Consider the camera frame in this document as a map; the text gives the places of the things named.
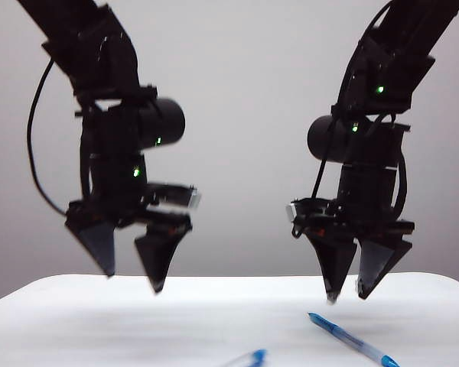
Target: white table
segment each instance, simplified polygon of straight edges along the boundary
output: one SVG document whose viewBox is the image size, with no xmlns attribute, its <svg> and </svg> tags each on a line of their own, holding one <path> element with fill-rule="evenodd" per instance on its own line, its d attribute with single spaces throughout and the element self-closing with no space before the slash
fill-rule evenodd
<svg viewBox="0 0 459 367">
<path fill-rule="evenodd" d="M 0 367 L 207 366 L 255 349 L 267 366 L 374 366 L 315 326 L 319 313 L 404 366 L 459 366 L 459 283 L 389 274 L 363 301 L 349 276 L 336 305 L 321 277 L 59 275 L 0 300 Z"/>
</svg>

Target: gray backdrop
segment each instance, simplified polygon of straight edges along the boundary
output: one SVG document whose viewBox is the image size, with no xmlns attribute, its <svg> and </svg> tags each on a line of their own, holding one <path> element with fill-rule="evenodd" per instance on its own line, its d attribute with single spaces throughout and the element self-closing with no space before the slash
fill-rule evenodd
<svg viewBox="0 0 459 367">
<path fill-rule="evenodd" d="M 187 119 L 179 143 L 146 151 L 152 180 L 195 184 L 203 193 L 170 274 L 320 274 L 307 240 L 291 237 L 285 205 L 310 195 L 319 162 L 308 153 L 309 125 L 329 112 L 357 40 L 383 2 L 110 5 L 136 47 L 141 81 L 176 99 Z M 29 172 L 25 127 L 48 61 L 44 40 L 17 1 L 0 0 L 0 297 L 52 274 L 99 273 Z M 438 61 L 412 111 L 399 119 L 412 125 L 403 217 L 417 229 L 395 270 L 459 280 L 459 15 L 433 54 Z M 80 197 L 76 108 L 67 78 L 53 68 L 34 151 L 41 182 L 63 208 Z M 339 164 L 327 166 L 321 197 L 335 197 L 339 173 Z M 143 273 L 132 243 L 143 230 L 116 233 L 118 274 Z"/>
</svg>

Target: pen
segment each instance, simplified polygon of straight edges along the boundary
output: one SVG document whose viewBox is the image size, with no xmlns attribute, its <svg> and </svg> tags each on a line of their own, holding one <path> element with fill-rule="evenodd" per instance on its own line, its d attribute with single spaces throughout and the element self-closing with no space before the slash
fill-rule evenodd
<svg viewBox="0 0 459 367">
<path fill-rule="evenodd" d="M 257 349 L 255 352 L 240 356 L 222 367 L 262 367 L 265 363 L 266 349 Z"/>
<path fill-rule="evenodd" d="M 316 313 L 308 313 L 311 321 L 316 323 L 322 329 L 325 329 L 331 335 L 340 339 L 342 342 L 348 346 L 354 348 L 357 352 L 361 352 L 365 356 L 371 358 L 374 362 L 379 363 L 384 367 L 399 367 L 398 363 L 392 360 L 391 357 L 387 356 L 380 350 L 374 348 L 370 344 L 363 342 L 362 340 L 357 339 L 355 336 L 351 336 L 347 331 L 331 323 L 328 320 L 325 320 L 323 317 Z"/>
</svg>

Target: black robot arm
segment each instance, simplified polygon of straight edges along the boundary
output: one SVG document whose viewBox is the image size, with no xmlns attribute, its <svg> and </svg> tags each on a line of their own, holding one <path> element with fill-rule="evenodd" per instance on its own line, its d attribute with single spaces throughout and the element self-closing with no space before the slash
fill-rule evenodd
<svg viewBox="0 0 459 367">
<path fill-rule="evenodd" d="M 360 38 L 332 114 L 309 129 L 308 147 L 321 167 L 311 198 L 291 203 L 288 216 L 293 236 L 305 234 L 314 246 L 331 302 L 347 276 L 355 240 L 362 249 L 357 285 L 364 299 L 412 247 L 403 236 L 415 224 L 398 220 L 407 192 L 401 146 L 409 126 L 397 124 L 396 115 L 410 109 L 414 90 L 435 61 L 428 54 L 458 10 L 459 0 L 389 2 Z M 333 200 L 316 197 L 327 161 L 343 165 Z"/>
<path fill-rule="evenodd" d="M 193 187 L 148 183 L 141 150 L 178 141 L 184 113 L 153 86 L 140 86 L 129 36 L 108 5 L 92 0 L 19 0 L 46 34 L 44 49 L 68 75 L 80 104 L 80 182 L 83 198 L 67 211 L 67 228 L 103 272 L 115 273 L 115 228 L 147 226 L 135 240 L 155 292 L 161 291 L 180 240 L 192 229 L 187 214 L 153 211 L 172 203 L 195 206 Z M 115 100 L 108 109 L 98 101 Z"/>
</svg>

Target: wire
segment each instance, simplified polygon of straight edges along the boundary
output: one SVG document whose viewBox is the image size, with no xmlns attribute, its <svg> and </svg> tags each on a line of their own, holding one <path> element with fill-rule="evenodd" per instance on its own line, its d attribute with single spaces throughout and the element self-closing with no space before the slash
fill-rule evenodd
<svg viewBox="0 0 459 367">
<path fill-rule="evenodd" d="M 324 166 L 327 163 L 331 145 L 334 142 L 336 126 L 337 126 L 337 119 L 334 118 L 329 127 L 331 129 L 330 139 L 328 140 L 327 147 L 325 148 L 325 151 L 324 151 L 323 159 L 321 160 L 320 170 L 318 171 L 318 176 L 316 177 L 316 181 L 314 182 L 314 188 L 313 188 L 313 193 L 311 194 L 311 199 L 315 199 L 318 194 L 318 188 L 320 187 L 321 178 L 323 177 Z"/>
<path fill-rule="evenodd" d="M 365 37 L 368 35 L 368 33 L 370 32 L 370 30 L 374 27 L 374 25 L 376 24 L 376 22 L 381 18 L 381 16 L 383 16 L 383 14 L 389 9 L 391 8 L 391 5 L 393 4 L 393 2 L 395 2 L 396 0 L 391 0 L 390 2 L 388 2 L 386 5 L 384 5 L 381 10 L 379 10 L 379 12 L 376 14 L 376 16 L 372 19 L 372 21 L 369 23 L 369 25 L 367 26 L 366 30 L 364 31 L 362 37 L 360 38 L 359 40 L 359 44 L 361 44 L 363 42 L 363 40 L 365 39 Z M 343 80 L 342 80 L 342 84 L 340 86 L 340 91 L 338 93 L 338 100 L 337 100 L 337 106 L 340 105 L 340 101 L 341 99 L 343 98 L 343 94 L 345 93 L 345 89 L 346 89 L 346 85 L 348 83 L 348 80 L 350 79 L 350 72 L 352 70 L 352 65 L 353 63 L 355 62 L 355 59 L 357 58 L 357 55 L 359 53 L 359 49 L 360 47 L 357 47 L 356 50 L 354 51 L 352 57 L 350 58 L 350 61 L 347 65 L 347 69 L 345 71 L 345 76 L 343 77 Z M 323 156 L 323 159 L 321 160 L 321 164 L 320 164 L 320 170 L 318 171 L 318 176 L 316 177 L 316 181 L 314 182 L 314 188 L 313 188 L 313 193 L 311 194 L 311 199 L 315 199 L 316 196 L 317 196 L 317 192 L 318 192 L 318 188 L 320 187 L 320 183 L 321 183 L 321 178 L 323 177 L 323 172 L 324 172 L 324 168 L 325 168 L 325 165 L 327 163 L 327 159 L 328 159 L 328 154 L 329 154 L 329 150 L 331 148 L 331 145 L 333 144 L 333 139 L 334 139 L 334 135 L 335 135 L 335 128 L 337 126 L 337 120 L 338 120 L 338 117 L 334 116 L 334 120 L 332 121 L 331 123 L 331 134 L 330 134 L 330 140 L 328 141 L 328 144 L 327 144 L 327 147 L 326 147 L 326 150 L 325 150 L 325 153 L 324 153 L 324 156 Z"/>
<path fill-rule="evenodd" d="M 46 200 L 46 202 L 51 206 L 51 208 L 54 209 L 57 213 L 59 213 L 62 216 L 66 216 L 67 214 L 60 209 L 53 201 L 47 196 L 47 194 L 44 192 L 41 184 L 39 183 L 39 180 L 37 178 L 37 172 L 36 172 L 36 164 L 34 162 L 34 154 L 32 152 L 32 122 L 34 121 L 34 113 L 36 111 L 36 106 L 37 102 L 39 101 L 39 97 L 41 95 L 41 90 L 43 89 L 44 82 L 46 81 L 47 75 L 49 74 L 51 67 L 53 67 L 54 61 L 51 59 L 49 61 L 49 64 L 46 66 L 46 69 L 44 70 L 43 76 L 41 77 L 41 81 L 39 82 L 39 85 L 37 86 L 36 94 L 34 95 L 34 99 L 32 100 L 32 105 L 31 105 L 31 111 L 29 112 L 29 119 L 28 119 L 28 132 L 27 132 L 27 141 L 28 141 L 28 154 L 29 154 L 29 164 L 31 165 L 31 173 L 32 173 L 32 178 L 34 179 L 34 184 L 36 185 L 37 190 L 41 194 L 41 196 Z"/>
</svg>

